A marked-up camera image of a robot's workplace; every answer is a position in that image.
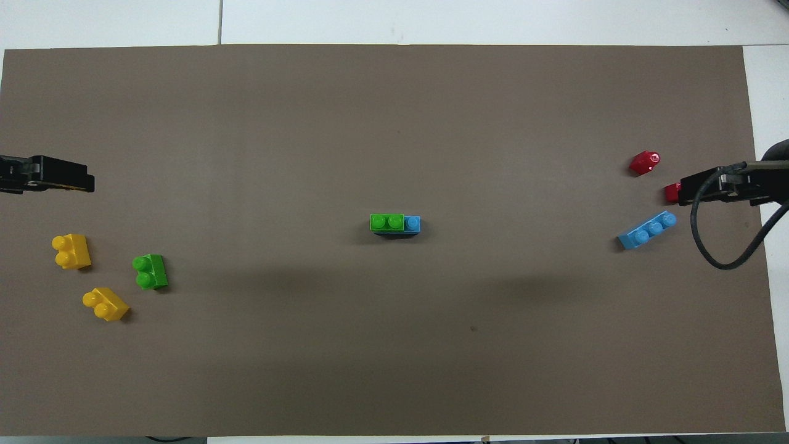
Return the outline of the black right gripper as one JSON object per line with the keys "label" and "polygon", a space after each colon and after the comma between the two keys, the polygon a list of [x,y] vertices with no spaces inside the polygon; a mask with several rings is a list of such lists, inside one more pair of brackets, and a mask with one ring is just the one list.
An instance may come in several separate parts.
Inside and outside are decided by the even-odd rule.
{"label": "black right gripper", "polygon": [[766,162],[739,162],[716,166],[680,180],[679,205],[703,202],[744,202],[751,206],[784,204],[788,194],[789,140],[762,155]]}

